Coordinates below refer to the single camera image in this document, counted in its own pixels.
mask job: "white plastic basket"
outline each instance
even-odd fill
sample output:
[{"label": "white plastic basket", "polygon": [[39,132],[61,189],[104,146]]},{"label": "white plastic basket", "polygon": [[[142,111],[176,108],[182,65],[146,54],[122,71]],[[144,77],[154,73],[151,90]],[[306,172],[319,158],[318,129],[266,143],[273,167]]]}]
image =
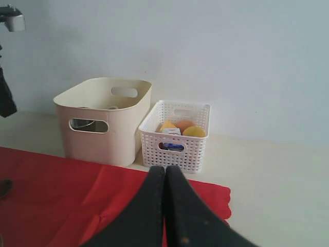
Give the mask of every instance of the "white plastic basket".
[{"label": "white plastic basket", "polygon": [[94,78],[55,97],[65,156],[116,166],[133,163],[151,86],[141,80]]},{"label": "white plastic basket", "polygon": [[[206,140],[209,136],[210,105],[160,100],[139,126],[142,140],[143,162],[147,167],[176,165],[183,172],[201,171]],[[187,119],[204,129],[206,137],[177,136],[156,133],[169,120],[173,124]],[[182,152],[160,149],[160,143],[183,145]]]}]

